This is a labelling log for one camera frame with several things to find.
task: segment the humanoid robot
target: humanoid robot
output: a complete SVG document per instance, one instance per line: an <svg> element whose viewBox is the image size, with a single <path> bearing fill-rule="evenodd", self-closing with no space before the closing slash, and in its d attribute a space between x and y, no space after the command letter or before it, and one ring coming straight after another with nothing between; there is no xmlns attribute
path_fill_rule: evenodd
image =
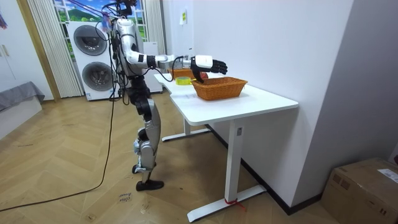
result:
<svg viewBox="0 0 398 224"><path fill-rule="evenodd" d="M136 106L139 115L144 118L144 128L138 130L138 137L134 142L134 150L138 157L132 172L142 173L142 180L136 185L136 190L156 190L164 186L162 181L150 179L150 174L156 166L155 159L160 141L160 117L155 101L150 98L150 92L144 81L143 69L178 69L190 68L195 78L203 83L200 72L226 74L227 66L224 62L213 60L211 56L197 55L190 60L174 55L145 55L142 54L143 43L139 30L132 20L124 17L131 14L131 5L135 0L117 0L116 4L125 4L118 14L122 18L114 19L112 41L114 55L119 54L120 66L131 83L127 88L130 102Z"/></svg>

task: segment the door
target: door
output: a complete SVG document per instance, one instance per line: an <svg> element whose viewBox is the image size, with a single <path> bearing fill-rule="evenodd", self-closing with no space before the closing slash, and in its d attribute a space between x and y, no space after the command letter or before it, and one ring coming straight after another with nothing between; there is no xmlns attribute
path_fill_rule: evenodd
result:
<svg viewBox="0 0 398 224"><path fill-rule="evenodd" d="M2 50L0 43L0 80L15 80L14 74L12 74L11 68L7 62L7 53Z"/></svg>
<svg viewBox="0 0 398 224"><path fill-rule="evenodd" d="M7 49L7 62L16 80L32 81L41 92L44 100L53 96L42 65L36 54L25 20L16 0L0 0L1 15L7 29L0 29L0 46Z"/></svg>

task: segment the red strap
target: red strap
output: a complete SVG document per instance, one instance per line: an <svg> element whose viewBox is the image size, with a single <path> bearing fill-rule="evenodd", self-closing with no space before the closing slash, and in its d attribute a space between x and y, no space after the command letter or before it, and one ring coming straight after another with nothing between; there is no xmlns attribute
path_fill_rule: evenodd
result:
<svg viewBox="0 0 398 224"><path fill-rule="evenodd" d="M227 202L226 199L224 198L224 201L225 203L227 203L227 205L234 205L234 204L239 205L246 212L246 208L240 202L238 202L238 199L233 200L232 202Z"/></svg>

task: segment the wicker basket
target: wicker basket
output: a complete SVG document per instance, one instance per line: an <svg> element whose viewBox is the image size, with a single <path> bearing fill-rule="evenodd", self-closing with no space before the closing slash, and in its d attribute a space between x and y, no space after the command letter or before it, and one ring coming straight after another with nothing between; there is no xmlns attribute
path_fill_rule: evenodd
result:
<svg viewBox="0 0 398 224"><path fill-rule="evenodd" d="M192 81L198 96L204 100L221 100L237 97L248 81L237 78L209 78L204 83Z"/></svg>
<svg viewBox="0 0 398 224"><path fill-rule="evenodd" d="M195 78L193 76L192 70L190 70L190 69L174 69L174 79L177 77Z"/></svg>

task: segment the desk tabletop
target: desk tabletop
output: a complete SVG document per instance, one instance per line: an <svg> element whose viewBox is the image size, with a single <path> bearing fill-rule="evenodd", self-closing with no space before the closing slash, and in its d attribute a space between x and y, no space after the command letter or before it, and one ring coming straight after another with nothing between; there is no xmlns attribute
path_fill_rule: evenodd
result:
<svg viewBox="0 0 398 224"><path fill-rule="evenodd" d="M171 79L169 73L164 76ZM206 101L198 97L193 85L176 85L175 81L167 82L159 74L156 74L155 77L168 89L174 105L192 126L245 118L299 106L296 101L248 84L244 86L239 97ZM217 77L221 76L209 73L209 78Z"/></svg>

